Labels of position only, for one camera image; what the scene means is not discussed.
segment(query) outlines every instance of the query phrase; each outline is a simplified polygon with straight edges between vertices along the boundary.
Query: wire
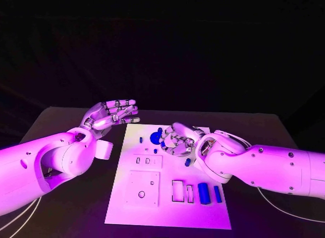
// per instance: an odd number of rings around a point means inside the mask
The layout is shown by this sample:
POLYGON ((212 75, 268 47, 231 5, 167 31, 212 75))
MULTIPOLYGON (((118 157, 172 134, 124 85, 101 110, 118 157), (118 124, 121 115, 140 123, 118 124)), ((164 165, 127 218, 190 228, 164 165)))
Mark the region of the wire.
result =
POLYGON ((261 188, 258 188, 258 189, 259 189, 261 195, 264 196, 264 198, 267 199, 267 201, 269 202, 269 204, 271 204, 280 211, 282 211, 284 213, 287 213, 287 214, 291 215, 292 217, 301 218, 301 219, 308 220, 308 221, 313 221, 313 222, 325 223, 325 221, 313 220, 313 219, 310 219, 310 218, 300 217, 300 216, 297 216, 297 215, 294 215, 294 214, 285 212, 285 211, 284 211, 280 207, 277 207, 277 205, 268 200, 268 198, 265 197, 265 195, 264 195, 264 193, 262 193, 262 191, 261 191, 261 188))
MULTIPOLYGON (((32 215, 34 215, 34 213, 35 213, 35 211, 37 211, 37 209, 38 209, 38 206, 39 206, 39 202, 38 202, 38 204, 37 204, 37 207, 35 207, 35 209, 34 209, 34 211, 32 211, 32 214, 31 214, 29 218, 28 218, 26 221, 25 221, 25 224, 29 222, 29 220, 31 220, 31 218, 32 218, 32 215)), ((13 233, 13 235, 11 236, 11 238, 13 238, 15 235, 19 233, 19 231, 22 230, 25 224, 24 224, 22 227, 18 229, 18 231, 13 233)))
POLYGON ((31 206, 25 209, 25 211, 18 215, 18 217, 0 228, 0 231, 22 217, 22 215, 26 213, 26 211, 31 209, 34 203, 38 201, 38 199, 32 202, 31 206))

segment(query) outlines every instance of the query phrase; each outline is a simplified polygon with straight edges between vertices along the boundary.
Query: white board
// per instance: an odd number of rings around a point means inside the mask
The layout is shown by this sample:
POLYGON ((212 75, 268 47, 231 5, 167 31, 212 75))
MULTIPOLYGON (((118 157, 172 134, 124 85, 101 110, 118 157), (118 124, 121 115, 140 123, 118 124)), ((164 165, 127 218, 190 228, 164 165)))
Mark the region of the white board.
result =
POLYGON ((231 230, 222 184, 193 167, 195 152, 189 157, 176 157, 162 150, 160 145, 152 143, 150 135, 160 127, 166 129, 169 126, 144 124, 127 126, 106 223, 231 230), (189 167, 186 167, 187 158, 193 161, 189 167), (173 181, 183 181, 185 202, 173 202, 173 181), (210 190, 209 205, 200 203, 199 183, 203 182, 208 183, 210 190), (215 186, 219 186, 222 203, 218 203, 215 186), (195 196, 193 203, 189 202, 192 200, 189 195, 195 196))

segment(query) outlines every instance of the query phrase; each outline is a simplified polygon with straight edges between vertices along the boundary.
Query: blue battery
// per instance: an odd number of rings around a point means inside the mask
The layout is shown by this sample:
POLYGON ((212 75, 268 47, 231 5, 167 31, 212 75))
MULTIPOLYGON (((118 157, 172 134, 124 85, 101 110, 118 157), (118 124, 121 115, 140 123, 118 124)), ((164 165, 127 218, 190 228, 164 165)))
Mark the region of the blue battery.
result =
POLYGON ((218 202, 222 203, 222 196, 221 196, 221 192, 219 192, 219 186, 215 186, 215 193, 216 193, 218 202))
POLYGON ((208 205, 212 203, 212 200, 210 200, 209 186, 206 182, 199 184, 199 190, 200 190, 200 203, 208 205))
POLYGON ((190 164, 192 164, 192 159, 189 158, 189 159, 186 160, 186 167, 189 167, 190 164))

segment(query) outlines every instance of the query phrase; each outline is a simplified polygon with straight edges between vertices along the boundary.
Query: blue object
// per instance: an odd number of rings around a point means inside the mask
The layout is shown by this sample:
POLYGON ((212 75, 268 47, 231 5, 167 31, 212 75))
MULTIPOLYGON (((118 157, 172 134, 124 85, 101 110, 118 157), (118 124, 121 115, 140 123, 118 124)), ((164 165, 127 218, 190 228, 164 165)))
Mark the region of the blue object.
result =
POLYGON ((150 141, 154 145, 160 145, 162 134, 163 134, 163 128, 159 128, 157 132, 154 132, 150 136, 150 141))
POLYGON ((200 190, 200 203, 203 205, 208 205, 212 203, 212 200, 210 200, 209 186, 206 182, 199 184, 199 190, 200 190))
POLYGON ((192 159, 189 158, 189 159, 186 160, 186 167, 189 167, 190 164, 192 164, 192 159))
POLYGON ((215 193, 216 193, 218 202, 222 203, 222 197, 221 197, 221 192, 219 192, 219 186, 215 186, 215 193))

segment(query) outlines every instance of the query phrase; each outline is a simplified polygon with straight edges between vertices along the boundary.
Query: robot hand gripping object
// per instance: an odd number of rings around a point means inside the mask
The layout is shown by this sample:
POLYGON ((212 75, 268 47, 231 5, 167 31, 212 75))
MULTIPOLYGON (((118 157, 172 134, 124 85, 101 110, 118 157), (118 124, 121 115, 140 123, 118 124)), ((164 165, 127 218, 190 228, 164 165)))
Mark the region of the robot hand gripping object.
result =
POLYGON ((49 193, 90 169, 94 158, 110 159, 113 143, 100 140, 111 126, 140 122, 134 100, 98 103, 81 126, 0 150, 0 216, 49 193), (44 174, 42 165, 49 168, 44 174))
POLYGON ((160 138, 163 150, 179 157, 196 149, 195 167, 218 182, 235 175, 246 184, 267 190, 325 199, 325 154, 277 146, 251 145, 241 137, 176 122, 160 138), (172 136, 176 147, 164 140, 172 136))

